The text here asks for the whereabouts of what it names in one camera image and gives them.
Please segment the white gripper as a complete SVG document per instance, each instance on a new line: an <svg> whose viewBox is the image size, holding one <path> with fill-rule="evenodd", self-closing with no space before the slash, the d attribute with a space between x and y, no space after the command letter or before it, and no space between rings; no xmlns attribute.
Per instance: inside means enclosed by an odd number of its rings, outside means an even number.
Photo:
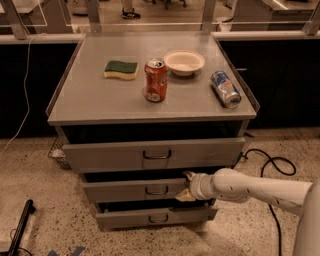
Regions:
<svg viewBox="0 0 320 256"><path fill-rule="evenodd" d="M176 195L180 202L193 202L197 200L208 200L213 197L211 179L212 175L205 173L195 174L192 171L184 171L183 174L190 181L189 190L184 189Z"/></svg>

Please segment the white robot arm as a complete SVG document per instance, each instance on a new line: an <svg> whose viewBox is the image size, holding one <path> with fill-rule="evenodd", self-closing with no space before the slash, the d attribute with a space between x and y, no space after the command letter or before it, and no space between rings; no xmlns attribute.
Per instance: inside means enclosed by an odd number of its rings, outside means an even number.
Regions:
<svg viewBox="0 0 320 256"><path fill-rule="evenodd" d="M320 256L320 181L303 182L248 176L230 168L214 174L186 171L179 201L219 199L240 202L249 197L299 217L292 256Z"/></svg>

